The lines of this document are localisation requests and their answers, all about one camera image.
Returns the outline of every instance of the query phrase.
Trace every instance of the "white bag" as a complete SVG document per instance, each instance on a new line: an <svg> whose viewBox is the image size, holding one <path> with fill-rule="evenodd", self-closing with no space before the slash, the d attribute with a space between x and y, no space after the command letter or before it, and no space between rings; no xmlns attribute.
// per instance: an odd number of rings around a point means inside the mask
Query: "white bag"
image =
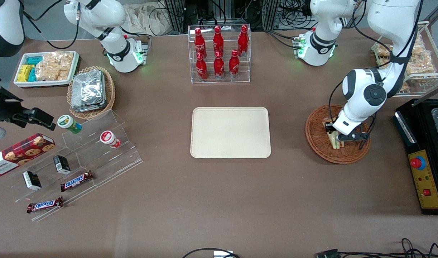
<svg viewBox="0 0 438 258"><path fill-rule="evenodd" d="M124 8L131 33L161 36L172 31L168 10L160 3L127 4Z"/></svg>

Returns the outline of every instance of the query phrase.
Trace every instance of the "green can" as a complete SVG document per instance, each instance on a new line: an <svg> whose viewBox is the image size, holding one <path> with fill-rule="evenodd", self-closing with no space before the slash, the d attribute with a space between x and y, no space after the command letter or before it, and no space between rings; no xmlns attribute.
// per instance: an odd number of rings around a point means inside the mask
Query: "green can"
<svg viewBox="0 0 438 258"><path fill-rule="evenodd" d="M77 134L82 130L82 125L77 123L71 116L63 115L58 118L58 126L68 129L73 134Z"/></svg>

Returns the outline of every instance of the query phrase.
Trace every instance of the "bottle cap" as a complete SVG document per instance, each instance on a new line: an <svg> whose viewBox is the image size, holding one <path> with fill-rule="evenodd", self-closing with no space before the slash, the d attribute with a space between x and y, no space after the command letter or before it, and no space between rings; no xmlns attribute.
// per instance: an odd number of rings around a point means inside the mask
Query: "bottle cap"
<svg viewBox="0 0 438 258"><path fill-rule="evenodd" d="M68 129L72 126L74 119L69 115L63 115L58 118L58 125L63 129Z"/></svg>
<svg viewBox="0 0 438 258"><path fill-rule="evenodd" d="M104 131L101 133L100 140L104 144L111 144L115 140L115 135L111 131Z"/></svg>

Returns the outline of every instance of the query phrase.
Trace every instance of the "yellow control panel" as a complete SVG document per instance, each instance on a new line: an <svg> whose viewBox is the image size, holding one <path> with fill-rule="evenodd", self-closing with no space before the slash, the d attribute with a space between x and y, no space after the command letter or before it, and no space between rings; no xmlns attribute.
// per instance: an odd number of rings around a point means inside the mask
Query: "yellow control panel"
<svg viewBox="0 0 438 258"><path fill-rule="evenodd" d="M438 193L425 150L408 155L421 208L438 209Z"/></svg>

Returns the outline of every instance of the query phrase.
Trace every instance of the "cookie box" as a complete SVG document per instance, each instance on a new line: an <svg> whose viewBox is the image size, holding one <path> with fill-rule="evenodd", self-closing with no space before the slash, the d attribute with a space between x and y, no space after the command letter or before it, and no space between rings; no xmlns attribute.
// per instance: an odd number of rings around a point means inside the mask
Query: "cookie box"
<svg viewBox="0 0 438 258"><path fill-rule="evenodd" d="M0 176L55 148L53 139L37 133L0 152Z"/></svg>

